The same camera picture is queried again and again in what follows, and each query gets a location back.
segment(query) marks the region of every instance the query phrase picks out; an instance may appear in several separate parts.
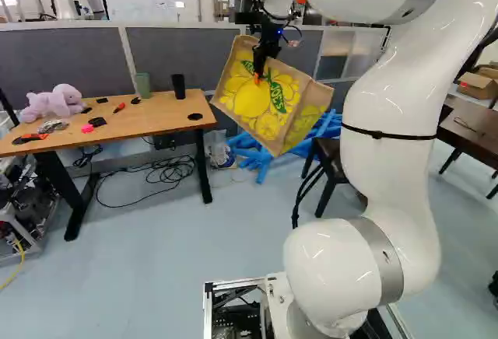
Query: black strap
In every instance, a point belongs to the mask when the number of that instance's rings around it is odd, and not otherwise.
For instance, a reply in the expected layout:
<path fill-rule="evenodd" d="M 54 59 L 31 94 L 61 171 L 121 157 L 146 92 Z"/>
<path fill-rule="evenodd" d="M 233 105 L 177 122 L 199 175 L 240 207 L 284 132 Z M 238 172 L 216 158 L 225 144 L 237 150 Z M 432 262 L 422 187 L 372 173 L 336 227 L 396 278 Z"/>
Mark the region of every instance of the black strap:
<path fill-rule="evenodd" d="M 355 131 L 356 133 L 361 133 L 362 135 L 369 135 L 373 139 L 404 139 L 406 141 L 429 141 L 435 139 L 437 135 L 393 135 L 391 133 L 384 133 L 382 131 L 368 131 L 367 129 L 355 128 L 351 125 L 342 123 L 342 126 L 350 131 Z"/>

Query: red screwdriver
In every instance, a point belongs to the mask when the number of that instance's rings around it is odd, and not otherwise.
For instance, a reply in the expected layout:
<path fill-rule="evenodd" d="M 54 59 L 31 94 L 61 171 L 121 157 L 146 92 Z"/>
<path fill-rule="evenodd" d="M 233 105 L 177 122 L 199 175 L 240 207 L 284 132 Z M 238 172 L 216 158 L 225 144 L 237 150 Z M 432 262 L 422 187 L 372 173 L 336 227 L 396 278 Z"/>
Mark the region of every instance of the red screwdriver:
<path fill-rule="evenodd" d="M 125 102 L 119 103 L 119 106 L 117 106 L 114 111 L 112 111 L 113 114 L 117 114 L 119 111 L 125 108 Z"/>

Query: pink object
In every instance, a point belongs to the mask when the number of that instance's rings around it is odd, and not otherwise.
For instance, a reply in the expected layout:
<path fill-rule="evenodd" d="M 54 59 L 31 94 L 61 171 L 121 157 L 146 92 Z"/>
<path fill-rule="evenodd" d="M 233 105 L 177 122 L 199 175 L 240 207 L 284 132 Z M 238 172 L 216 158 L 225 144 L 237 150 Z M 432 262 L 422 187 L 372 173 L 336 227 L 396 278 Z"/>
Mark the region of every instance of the pink object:
<path fill-rule="evenodd" d="M 56 114 L 59 117 L 70 117 L 85 109 L 82 95 L 74 86 L 59 84 L 52 93 L 27 93 L 30 105 L 21 111 L 19 119 L 23 123 L 33 123 L 39 117 Z"/>
<path fill-rule="evenodd" d="M 81 127 L 81 131 L 83 133 L 91 133 L 93 131 L 93 125 L 92 124 L 85 124 Z"/>

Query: glass panel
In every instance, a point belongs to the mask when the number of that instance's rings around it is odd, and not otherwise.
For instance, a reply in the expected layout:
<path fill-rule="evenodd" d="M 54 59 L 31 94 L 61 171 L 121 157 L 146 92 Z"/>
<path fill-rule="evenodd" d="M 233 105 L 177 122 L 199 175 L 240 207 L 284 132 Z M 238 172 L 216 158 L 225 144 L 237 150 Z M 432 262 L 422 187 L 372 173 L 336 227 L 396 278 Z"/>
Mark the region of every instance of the glass panel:
<path fill-rule="evenodd" d="M 381 55 L 384 37 L 384 30 L 356 32 L 355 43 L 344 77 L 360 77 L 368 71 Z"/>
<path fill-rule="evenodd" d="M 324 31 L 318 80 L 341 78 L 354 35 L 354 32 Z"/>

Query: green cup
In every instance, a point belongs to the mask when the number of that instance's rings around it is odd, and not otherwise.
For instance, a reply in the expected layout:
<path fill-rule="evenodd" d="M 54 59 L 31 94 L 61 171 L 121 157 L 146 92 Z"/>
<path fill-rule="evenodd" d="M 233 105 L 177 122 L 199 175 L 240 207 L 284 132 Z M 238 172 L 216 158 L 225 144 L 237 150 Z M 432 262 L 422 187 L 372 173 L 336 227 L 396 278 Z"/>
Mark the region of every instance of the green cup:
<path fill-rule="evenodd" d="M 150 77 L 147 72 L 137 73 L 135 75 L 135 81 L 137 83 L 137 91 L 140 94 L 140 98 L 147 100 L 150 98 Z"/>

